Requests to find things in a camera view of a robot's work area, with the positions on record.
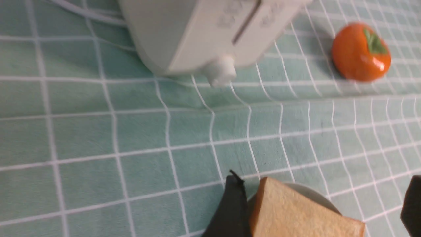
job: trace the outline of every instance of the orange persimmon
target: orange persimmon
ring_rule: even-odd
[[[369,82],[387,73],[390,51],[385,42],[364,23],[351,23],[335,37],[332,60],[347,79]]]

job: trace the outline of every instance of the bread crust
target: bread crust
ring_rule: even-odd
[[[274,192],[273,190],[276,190],[278,187],[280,187],[280,185],[280,189],[285,190],[284,193],[280,192],[277,194],[276,191]],[[295,190],[289,188],[277,180],[267,177],[263,178],[260,181],[255,198],[256,202],[254,209],[249,218],[251,234],[254,237],[284,235],[288,237],[364,237],[365,223],[349,217],[343,217],[342,215],[337,214],[330,209],[327,209],[306,198],[305,196],[299,194]],[[280,200],[285,200],[287,204],[280,204],[280,202],[278,202]],[[278,217],[272,219],[274,217],[274,213],[272,212],[271,208],[278,210],[278,213],[282,213],[283,211],[299,211],[299,213],[296,218],[288,219],[288,217],[285,216],[279,217],[275,211],[275,216],[277,215]],[[325,221],[329,221],[332,226],[323,224],[326,223]],[[301,226],[299,223],[303,223],[303,229],[299,227],[297,229],[297,224]],[[317,224],[316,226],[320,226],[320,228],[314,228],[315,226],[312,224]]]

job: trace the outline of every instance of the toy fruit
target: toy fruit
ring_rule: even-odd
[[[369,82],[387,73],[391,57],[385,42],[364,23],[351,23],[337,35],[332,59],[347,79]]]

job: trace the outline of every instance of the white grid line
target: white grid line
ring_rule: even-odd
[[[309,35],[305,35],[302,36],[298,33],[294,34],[287,34],[286,35],[290,35],[290,36],[301,36],[301,37],[309,37],[309,38],[314,38],[315,34],[314,32],[309,33]],[[303,56],[302,54],[295,54],[295,53],[280,53],[282,55],[282,57],[284,58],[288,58],[288,59],[324,59],[325,57],[323,55],[318,55],[318,54],[306,54],[306,56]],[[272,53],[272,52],[266,52],[263,54],[263,56],[265,56],[266,58],[280,58],[280,54],[279,53]]]
[[[253,159],[253,164],[254,164],[254,168],[256,169],[257,172],[257,177],[260,180],[260,173],[259,173],[259,169],[257,167],[257,163],[256,163],[256,159],[254,157],[254,152],[253,149],[251,147],[251,142],[250,142],[250,120],[251,120],[251,106],[249,104],[247,104],[246,102],[244,102],[242,99],[240,99],[237,94],[235,93],[234,87],[232,86],[232,83],[229,84],[231,87],[231,91],[234,94],[235,98],[237,98],[237,100],[239,100],[242,104],[244,104],[245,106],[248,107],[248,116],[247,116],[247,131],[246,131],[246,136],[247,136],[247,143],[248,143],[248,147],[250,149],[250,153],[251,153],[251,158]]]
[[[319,89],[317,89],[316,83],[314,82],[314,78],[313,78],[312,72],[311,72],[311,70],[310,70],[309,63],[308,63],[308,61],[307,61],[307,57],[306,57],[306,55],[304,54],[303,48],[301,47],[301,43],[300,43],[300,41],[298,40],[298,36],[297,36],[297,34],[295,33],[295,30],[294,30],[294,24],[291,24],[291,28],[292,28],[292,31],[294,32],[295,39],[297,40],[297,43],[298,43],[298,46],[299,46],[299,48],[300,48],[301,54],[302,54],[302,56],[304,57],[304,61],[306,62],[307,71],[309,72],[310,79],[311,79],[311,81],[312,81],[312,83],[313,83],[313,87],[314,87],[314,89],[316,90],[317,94],[318,94],[320,97],[323,97],[323,96],[322,96],[322,93],[320,93]]]
[[[391,175],[391,176],[386,177],[386,178],[382,178],[382,179],[378,179],[378,180],[375,180],[375,181],[372,181],[372,182],[361,184],[361,185],[355,186],[355,187],[353,187],[351,189],[345,189],[345,190],[342,190],[342,191],[331,193],[330,196],[331,197],[335,197],[335,196],[338,196],[338,195],[342,195],[342,194],[346,194],[346,193],[352,192],[353,190],[355,191],[355,190],[367,188],[369,186],[373,186],[374,184],[381,184],[381,183],[388,182],[388,181],[394,181],[397,178],[408,176],[409,174],[411,174],[414,171],[415,172],[419,172],[419,171],[421,171],[421,168],[415,169],[415,170],[410,171],[410,172],[403,172],[403,173],[400,173],[400,174],[397,174],[397,175]]]
[[[416,104],[417,104],[417,96],[415,96],[415,101],[414,101],[414,114],[415,114],[415,116],[418,116],[418,112],[417,112],[417,109],[416,109]],[[420,121],[417,121],[417,123],[418,123],[418,126],[419,126],[419,128],[421,129],[421,122]]]
[[[405,119],[405,116],[404,116],[404,114],[403,114],[403,101],[404,101],[404,99],[402,99],[401,104],[400,104],[400,114],[401,114],[402,118],[403,118],[403,119]],[[403,124],[404,124],[404,126],[405,126],[406,132],[408,133],[409,139],[411,140],[411,142],[412,142],[413,144],[415,144],[415,140],[414,140],[414,138],[413,138],[413,136],[412,136],[412,134],[411,134],[411,131],[410,131],[410,129],[409,129],[409,127],[408,127],[407,123],[406,123],[406,122],[404,122]],[[420,162],[421,162],[421,156],[420,156],[420,153],[419,153],[418,149],[417,149],[416,147],[414,147],[414,150],[415,150],[415,153],[416,153],[416,154],[417,154],[417,156],[418,156],[418,159],[419,159],[419,160],[420,160]],[[399,193],[399,198],[400,198],[400,201],[403,203],[403,197],[402,197],[402,195],[401,195],[400,193]]]
[[[316,152],[314,151],[313,142],[312,142],[312,140],[311,140],[311,134],[310,134],[310,102],[308,101],[307,103],[308,103],[308,109],[307,109],[307,119],[308,119],[308,126],[309,126],[309,130],[308,130],[308,138],[309,138],[310,148],[312,149],[314,159],[316,160],[317,167],[318,167],[319,172],[320,172],[320,174],[321,174],[321,176],[322,176],[322,179],[323,179],[323,184],[324,184],[325,189],[326,189],[327,198],[330,200],[330,194],[329,194],[328,183],[327,183],[327,181],[326,181],[326,179],[325,179],[325,175],[323,174],[322,168],[320,168],[319,159],[317,158]]]
[[[392,96],[392,95],[387,95],[387,96],[376,96],[376,99],[387,99],[388,97],[390,98],[413,98],[414,94],[404,94],[404,95],[398,95],[398,96]],[[279,103],[279,101],[276,101],[272,98],[270,98],[271,101],[273,102],[277,102]],[[285,104],[289,104],[289,103],[293,103],[295,101],[283,101],[283,103]],[[225,109],[238,109],[238,108],[244,108],[243,105],[238,106],[238,105],[227,105],[227,106],[221,106],[218,108],[215,108],[215,111],[219,111],[219,110],[225,110]],[[196,112],[200,112],[203,110],[206,110],[206,108],[168,108],[169,111],[171,112],[177,112],[177,111],[182,111],[182,112],[188,112],[188,111],[196,111]],[[165,112],[164,108],[154,108],[154,109],[135,109],[135,110],[117,110],[115,111],[115,114],[137,114],[137,113],[156,113],[156,112]],[[61,114],[51,114],[49,115],[49,117],[51,118],[66,118],[66,117],[79,117],[79,116],[103,116],[103,115],[111,115],[111,112],[109,111],[104,111],[104,112],[87,112],[87,113],[61,113]],[[0,122],[2,121],[14,121],[14,120],[29,120],[29,119],[45,119],[47,118],[46,115],[34,115],[34,116],[17,116],[17,117],[5,117],[5,118],[0,118]]]
[[[385,121],[385,122],[377,122],[375,124],[361,124],[356,125],[357,129],[361,128],[374,128],[376,126],[387,126],[389,124],[403,124],[405,122],[421,122],[421,118],[410,118],[410,119],[398,119],[393,121]],[[324,129],[313,129],[310,131],[301,131],[301,132],[288,132],[288,133],[280,133],[276,135],[264,135],[264,136],[256,136],[256,137],[250,137],[250,141],[257,141],[257,140],[267,140],[267,139],[273,139],[278,137],[291,137],[291,136],[300,136],[300,135],[307,135],[309,132],[310,134],[318,134],[323,132],[332,132],[332,131],[345,131],[345,130],[353,130],[353,125],[345,125],[341,127],[332,127],[332,128],[324,128]],[[230,139],[230,140],[220,140],[220,141],[214,141],[214,145],[222,145],[222,144],[232,144],[232,143],[241,143],[246,142],[247,138],[238,138],[238,139]],[[187,144],[187,145],[177,145],[177,146],[171,146],[169,149],[172,151],[178,151],[178,150],[184,150],[189,148],[198,148],[198,147],[205,147],[210,146],[211,143],[193,143],[193,144]],[[421,141],[417,141],[414,143],[406,143],[402,145],[398,145],[395,147],[389,147],[389,148],[382,148],[382,151],[396,151],[398,148],[409,148],[415,145],[421,145]],[[149,154],[149,153],[158,153],[167,151],[167,147],[162,148],[154,148],[154,149],[145,149],[145,150],[137,150],[137,151],[128,151],[128,152],[121,152],[119,153],[120,156],[132,156],[132,155],[139,155],[139,154]],[[90,160],[98,160],[98,159],[108,159],[108,158],[114,158],[115,154],[105,154],[105,155],[98,155],[98,156],[86,156],[86,157],[79,157],[79,158],[70,158],[70,159],[61,159],[57,160],[56,162],[58,164],[69,164],[73,162],[84,162],[84,161],[90,161]],[[18,165],[11,165],[11,166],[4,166],[0,167],[0,172],[7,171],[7,170],[18,170],[18,169],[25,169],[25,168],[32,168],[32,167],[41,167],[41,166],[48,166],[51,165],[51,162],[38,162],[38,163],[31,163],[31,164],[18,164]]]
[[[389,86],[389,88],[390,88],[390,91],[392,92],[392,94],[393,95],[396,95],[397,94],[397,92],[396,92],[396,90],[395,90],[395,88],[393,87],[393,85],[392,85],[392,82],[391,82],[391,80],[390,80],[390,78],[389,77],[387,77],[386,75],[384,76],[385,77],[385,81],[386,81],[386,83],[387,83],[387,85]]]
[[[348,1],[347,0],[339,0],[340,2],[344,2],[344,3],[348,3]],[[355,1],[355,5],[357,5],[357,6],[360,6],[360,7],[366,7],[365,6],[365,4],[363,4],[363,3],[361,3],[361,2],[359,2],[359,1]],[[374,4],[374,3],[369,3],[368,4],[368,6],[366,7],[366,8],[368,8],[368,9],[373,9],[373,10],[381,10],[381,11],[385,11],[385,12],[393,12],[393,11],[395,11],[396,9],[394,9],[394,8],[392,8],[392,7],[389,7],[389,6],[382,6],[381,7],[381,9],[378,9],[377,8],[377,5],[376,4]],[[413,12],[411,12],[411,11],[406,11],[406,13],[407,14],[410,14],[410,15],[412,15],[412,16],[416,16],[416,14],[414,14]]]
[[[290,162],[289,162],[289,158],[288,158],[287,152],[286,152],[285,147],[284,147],[284,142],[282,141],[282,133],[281,133],[281,131],[282,131],[282,116],[284,114],[284,106],[282,104],[280,104],[280,106],[281,106],[281,116],[279,118],[279,140],[281,142],[282,151],[283,151],[284,156],[285,156],[285,159],[287,161],[287,166],[288,166],[288,170],[289,170],[289,172],[291,174],[292,181],[295,183],[295,177],[294,177],[294,174],[292,173],[292,169],[291,169],[291,165],[290,165]]]
[[[171,113],[168,110],[167,105],[162,100],[161,93],[159,91],[159,84],[158,84],[157,81],[155,82],[155,90],[156,90],[156,94],[157,94],[159,100],[161,101],[162,105],[165,107],[165,110],[166,110],[166,113],[167,113],[167,122],[165,124],[165,142],[167,144],[168,155],[170,157],[170,162],[171,162],[171,169],[173,171],[174,182],[176,183],[177,193],[178,193],[178,197],[179,197],[179,201],[180,201],[180,207],[181,207],[181,214],[183,216],[184,229],[185,229],[186,233],[189,234],[190,231],[189,231],[189,226],[187,224],[187,217],[186,217],[186,210],[185,210],[185,207],[184,207],[183,196],[181,195],[181,191],[180,191],[180,184],[179,184],[179,179],[177,177],[176,167],[175,167],[175,164],[174,164],[173,153],[171,152],[171,149],[170,149],[170,147],[171,147],[171,143],[170,143]]]
[[[401,209],[401,208],[402,208],[402,206],[397,206],[397,207],[394,207],[394,208],[392,208],[392,209],[389,209],[389,210],[387,210],[387,211],[384,211],[384,212],[382,212],[382,213],[379,213],[379,214],[377,214],[377,215],[374,215],[374,216],[372,216],[372,217],[370,217],[370,218],[367,218],[367,219],[365,219],[365,220],[364,220],[364,222],[369,222],[369,221],[374,220],[374,219],[376,219],[376,218],[378,218],[378,217],[381,217],[381,216],[387,215],[387,214],[389,214],[389,213],[391,213],[391,212],[397,211],[397,210],[399,210],[399,209]]]
[[[292,94],[294,95],[294,97],[295,97],[295,98],[298,98],[298,96],[297,96],[297,94],[295,93],[294,89],[292,88],[291,82],[290,82],[290,80],[289,80],[288,73],[287,73],[287,70],[286,70],[286,68],[285,68],[284,57],[282,56],[281,52],[279,51],[279,48],[278,48],[278,45],[276,44],[276,41],[274,41],[274,43],[275,43],[275,48],[276,48],[276,51],[278,51],[278,55],[279,55],[279,57],[281,58],[282,68],[284,69],[284,74],[285,74],[285,77],[287,78],[287,81],[286,81],[286,82],[287,82],[287,85],[289,86],[289,88],[290,88],[290,90],[291,90]],[[256,67],[257,67],[257,71],[258,71],[258,75],[259,75],[260,83],[262,84],[262,87],[264,87],[263,80],[262,80],[261,75],[260,75],[260,70],[258,69],[257,64],[256,64]]]
[[[330,63],[329,63],[329,57],[327,55],[327,52],[325,52],[325,49],[323,48],[322,42],[320,41],[320,36],[317,33],[316,28],[314,27],[314,22],[313,22],[312,18],[310,17],[309,11],[307,10],[307,6],[305,6],[304,9],[306,10],[306,14],[307,14],[307,17],[309,18],[310,25],[313,28],[314,34],[316,35],[317,42],[319,43],[319,47],[322,50],[322,54],[323,54],[323,56],[324,56],[324,58],[326,60],[326,63],[328,65],[328,70],[330,72],[330,76],[332,77],[332,81],[333,81],[333,83],[334,83],[334,85],[336,87],[336,90],[338,90],[338,92],[339,92],[340,95],[343,95],[344,93],[342,92],[342,90],[338,86],[338,83],[336,81],[336,78],[335,78],[335,76],[333,74],[332,68],[331,68]]]
[[[373,100],[371,100],[371,110],[370,110],[371,116],[373,117],[373,110],[372,109],[373,109]],[[354,125],[355,125],[355,123],[357,121],[357,110],[356,110],[355,104],[354,104],[354,113],[355,113],[355,117],[354,117]],[[357,135],[358,141],[360,142],[360,145],[363,148],[364,152],[366,152],[365,147],[364,147],[364,144],[362,143],[362,140],[361,140],[360,136],[358,135],[358,132],[357,132],[356,129],[355,129],[355,134]],[[367,162],[368,169],[370,170],[371,178],[372,178],[373,181],[375,181],[376,179],[374,178],[373,169],[371,168],[370,162],[368,161],[367,154],[365,154],[365,160]],[[381,205],[382,210],[383,211],[386,211],[386,209],[384,207],[384,204],[383,204],[383,201],[381,200],[381,197],[380,197],[380,194],[379,194],[379,191],[377,189],[377,185],[376,184],[374,184],[374,190],[376,191],[376,195],[377,195],[377,198],[378,198],[378,200],[380,202],[380,205]],[[389,226],[389,229],[390,229],[390,231],[392,233],[392,236],[395,237],[395,234],[393,232],[393,229],[392,229],[392,226],[390,224],[389,218],[387,216],[386,216],[386,221],[387,221],[387,224]]]
[[[106,10],[106,9],[101,9],[101,8],[89,8],[89,10],[96,11],[96,12],[101,13],[101,14],[123,16],[123,14],[119,11]]]
[[[390,121],[390,116],[389,116],[389,101],[390,100],[387,99],[387,102],[386,102],[386,116],[387,116],[387,121]],[[395,131],[393,129],[393,126],[390,123],[389,123],[389,127],[390,127],[390,130],[392,131],[393,140],[395,141],[396,145],[399,145],[399,141],[397,140],[396,133],[395,133]],[[403,163],[405,164],[406,170],[409,171],[410,169],[408,167],[408,164],[406,163],[406,160],[405,160],[405,158],[403,156],[403,153],[402,153],[401,148],[399,148],[398,151],[399,151],[399,154],[400,154],[400,156],[401,156],[401,158],[403,160]]]
[[[35,19],[35,11],[32,0],[25,0],[25,7],[27,10],[27,15],[29,19],[29,24],[31,28],[31,33],[34,36],[34,44],[35,44],[35,53],[36,53],[36,61],[38,64],[38,70],[41,77],[45,77],[45,65],[44,65],[44,58],[43,58],[43,52],[41,49],[41,45],[38,39],[38,29],[37,29],[37,23]],[[43,97],[43,103],[44,103],[44,109],[45,109],[45,121],[47,126],[47,133],[48,133],[48,144],[50,148],[50,156],[51,156],[51,162],[52,162],[52,168],[54,173],[54,183],[56,186],[56,194],[57,199],[59,202],[59,210],[60,210],[60,216],[61,216],[61,224],[62,224],[62,231],[64,237],[69,237],[69,227],[67,223],[67,216],[65,214],[66,210],[66,204],[64,202],[64,196],[63,196],[63,187],[61,185],[61,176],[60,176],[60,170],[57,164],[57,152],[56,152],[56,144],[54,139],[54,128],[53,123],[51,121],[51,107],[50,107],[50,100],[48,95],[48,86],[47,83],[41,82],[41,93]]]
[[[203,229],[203,230],[195,231],[195,232],[192,232],[190,234],[185,234],[185,235],[178,236],[178,237],[192,237],[192,236],[195,236],[195,235],[203,234],[204,232],[205,232],[205,230]]]
[[[370,116],[371,116],[371,123],[372,123],[372,124],[374,124],[374,116],[373,116],[373,99],[371,100],[371,103],[370,103],[370,112],[371,112],[371,115],[370,115]],[[383,145],[382,145],[382,144],[381,144],[381,142],[380,142],[380,139],[379,139],[379,137],[378,137],[378,135],[377,135],[376,127],[375,127],[374,125],[373,125],[373,132],[374,132],[374,137],[376,138],[377,145],[378,145],[378,147],[381,149],[381,155],[382,155],[382,157],[383,157],[383,160],[386,162],[386,165],[387,165],[387,168],[388,168],[389,174],[392,176],[392,175],[393,175],[393,172],[392,172],[392,166],[390,165],[390,163],[389,163],[389,161],[388,161],[388,159],[387,159],[387,157],[386,157],[385,150],[383,149]],[[399,187],[397,186],[397,184],[396,184],[396,181],[395,181],[395,180],[393,180],[393,185],[395,186],[396,191],[397,191],[397,192],[398,192],[398,194],[399,194],[400,200],[403,202],[402,197],[401,197],[400,192],[399,192]]]
[[[267,91],[266,91],[266,88],[264,87],[264,83],[263,83],[263,81],[262,81],[262,77],[261,77],[261,75],[260,75],[260,70],[259,70],[259,67],[258,67],[257,63],[255,63],[255,65],[256,65],[257,76],[259,77],[260,86],[262,87],[264,94],[266,95],[266,97],[267,97],[270,101],[275,102],[275,100],[274,100],[274,99],[272,99],[272,98],[269,96],[269,94],[268,94],[268,93],[267,93]]]
[[[67,42],[74,42],[74,41],[92,41],[92,40],[97,40],[100,41],[101,43],[106,43],[109,45],[113,45],[116,46],[120,49],[123,49],[125,51],[130,51],[130,52],[136,52],[136,49],[134,47],[130,47],[130,46],[122,46],[122,45],[118,45],[115,44],[113,42],[110,42],[108,40],[105,40],[103,38],[99,38],[99,37],[93,37],[93,36],[88,36],[88,35],[81,35],[81,36],[44,36],[44,37],[39,37],[38,39],[34,38],[34,37],[22,37],[22,36],[8,36],[8,35],[0,35],[0,41],[17,41],[17,42],[30,42],[30,41],[41,41],[41,42],[53,42],[53,41],[67,41]]]
[[[351,174],[349,173],[348,167],[345,164],[345,158],[344,158],[344,156],[342,154],[341,142],[340,142],[340,139],[339,139],[338,131],[337,131],[336,126],[335,126],[335,122],[333,120],[334,115],[335,115],[335,102],[332,100],[332,116],[330,118],[330,121],[332,123],[332,127],[333,127],[333,130],[335,132],[336,141],[338,142],[339,156],[341,158],[342,165],[345,168],[346,175],[348,176],[349,184],[351,185],[352,194],[354,195],[355,201],[357,202],[358,211],[361,214],[361,218],[364,219],[364,213],[362,211],[362,208],[361,208],[361,205],[360,205],[360,201],[357,198],[357,194],[355,193],[355,188],[354,188],[354,184],[352,182]]]
[[[392,12],[392,14],[393,14],[393,16],[394,16],[394,18],[395,18],[395,20],[396,21],[398,21],[397,20],[397,17],[396,17],[396,14],[394,13],[394,12]],[[406,17],[406,14],[402,14],[403,16],[404,16],[404,18],[405,18],[405,20],[406,20],[406,22],[407,23],[409,23],[409,21],[408,21],[408,18]],[[408,30],[412,33],[412,36],[416,39],[417,37],[416,37],[416,35],[415,35],[415,33],[414,33],[414,31],[413,31],[413,28],[408,28]],[[405,41],[405,43],[406,43],[406,45],[408,46],[408,48],[410,49],[411,48],[411,45],[409,44],[409,42],[408,42],[408,38],[406,37],[406,35],[403,33],[403,31],[400,29],[400,31],[401,31],[401,33],[402,33],[402,35],[405,37],[405,39],[406,39],[406,41]],[[415,62],[418,64],[417,66],[419,66],[419,62],[418,62],[418,60],[417,60],[417,57],[416,57],[416,55],[414,54],[414,52],[412,51],[412,50],[410,50],[410,53],[412,54],[412,56],[413,56],[413,58],[415,59]],[[411,79],[412,79],[412,81],[414,82],[414,86],[416,87],[416,88],[418,88],[417,87],[417,85],[416,85],[416,81],[415,81],[415,79],[413,78],[413,74],[412,74],[412,71],[410,70],[410,68],[409,68],[409,66],[408,65],[406,65],[406,67],[407,67],[407,69],[408,69],[408,71],[410,72],[410,74],[412,75],[412,77],[411,77]]]
[[[311,15],[314,15],[314,16],[322,16],[323,15],[323,13],[322,12],[318,12],[318,11],[310,11],[310,14]],[[336,13],[329,13],[328,14],[329,15],[329,17],[331,18],[331,19],[338,19],[338,20],[342,20],[342,15],[341,14],[336,14]],[[399,28],[402,28],[402,29],[405,29],[405,30],[407,30],[409,27],[408,26],[406,26],[406,25],[402,25],[402,24],[395,24],[395,23],[388,23],[387,21],[385,21],[385,22],[380,22],[380,21],[377,21],[377,20],[373,20],[373,24],[374,23],[376,23],[377,25],[379,25],[379,26],[382,26],[382,27],[387,27],[387,24],[389,24],[389,26],[390,26],[390,28],[391,29],[399,29]],[[413,27],[414,28],[414,31],[415,32],[421,32],[421,27]]]
[[[208,109],[212,113],[212,118],[210,119],[210,126],[209,126],[209,140],[210,140],[210,145],[212,146],[212,152],[213,152],[213,157],[215,158],[216,167],[218,168],[219,178],[222,182],[222,186],[225,188],[224,177],[222,176],[221,167],[219,166],[219,161],[218,161],[218,155],[216,154],[216,149],[213,142],[213,125],[215,123],[215,112],[206,104],[205,100],[203,99],[199,91],[199,88],[196,85],[196,80],[193,75],[192,75],[192,82],[195,85],[196,92],[199,95],[199,98],[202,101],[202,104],[206,107],[206,109]]]
[[[83,8],[85,8],[85,9],[88,8],[86,0],[82,0],[82,5],[83,5]],[[128,218],[130,233],[131,233],[131,237],[136,237],[136,231],[134,229],[132,211],[131,211],[130,203],[129,203],[129,200],[128,200],[128,191],[127,191],[126,181],[125,181],[125,177],[124,177],[123,167],[121,165],[121,157],[120,157],[120,152],[119,152],[119,148],[118,148],[118,137],[117,137],[118,121],[117,121],[117,116],[116,116],[115,111],[114,111],[114,106],[111,103],[111,99],[110,99],[110,96],[109,96],[107,84],[105,83],[106,79],[105,79],[104,67],[103,67],[103,62],[102,62],[101,46],[100,46],[100,44],[97,40],[98,38],[96,36],[95,30],[93,29],[91,20],[88,19],[88,18],[85,18],[85,22],[86,22],[86,25],[87,25],[89,31],[91,32],[91,34],[93,36],[95,56],[96,56],[96,60],[97,60],[97,64],[98,64],[98,73],[99,73],[99,76],[100,76],[100,81],[102,82],[102,89],[104,91],[104,98],[106,100],[108,109],[111,113],[111,118],[112,118],[112,146],[113,146],[113,150],[114,150],[114,153],[115,153],[115,161],[116,161],[116,164],[117,164],[117,170],[118,170],[118,175],[119,175],[119,178],[120,178],[121,189],[122,189],[122,192],[123,192],[124,204],[125,204],[125,207],[127,209],[127,218]]]
[[[123,84],[123,83],[147,83],[154,81],[173,81],[182,84],[183,82],[174,81],[168,78],[129,78],[129,79],[107,79],[109,84]],[[102,83],[100,78],[78,78],[78,77],[29,77],[29,76],[3,76],[0,75],[0,81],[62,81],[62,82],[83,82],[83,83]]]
[[[316,85],[334,85],[335,81],[334,80],[317,80],[314,81],[314,83]],[[39,77],[33,77],[33,78],[25,78],[25,77],[4,77],[4,76],[0,76],[0,81],[59,81],[59,82],[81,82],[81,83],[103,83],[102,81],[98,80],[98,79],[82,79],[82,78],[45,78],[45,80],[40,79]],[[139,80],[139,79],[129,79],[129,80],[106,80],[105,83],[106,84],[120,84],[120,83],[153,83],[155,80],[153,79],[147,79],[145,81]],[[174,82],[176,84],[180,84],[186,87],[194,87],[193,84],[188,84],[188,83],[184,83],[184,82],[180,82],[180,81],[174,81],[171,79],[161,79],[161,78],[157,78],[157,81],[170,81],[170,82]],[[399,78],[399,77],[389,77],[384,80],[379,80],[376,81],[376,84],[382,84],[382,83],[389,83],[389,82],[400,82],[402,84],[405,83],[410,83],[410,84],[414,84],[414,81],[412,78]],[[347,82],[347,81],[341,81],[340,83],[342,84],[354,84],[351,82]],[[198,87],[211,87],[208,83],[196,83]],[[291,85],[293,86],[312,86],[313,83],[311,81],[291,81],[290,82]],[[260,82],[232,82],[232,85],[235,87],[258,87],[261,86],[262,83]],[[265,81],[263,82],[264,86],[289,86],[288,82],[286,81]],[[188,110],[188,108],[179,108],[180,110]]]

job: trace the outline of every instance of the green tablecloth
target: green tablecloth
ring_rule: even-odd
[[[72,0],[120,16],[115,0]],[[421,172],[421,5],[316,1],[224,88],[154,77],[126,29],[44,0],[0,1],[0,236],[200,236],[229,169],[306,184],[369,237]],[[364,21],[389,44],[374,83],[346,81],[333,35]]]

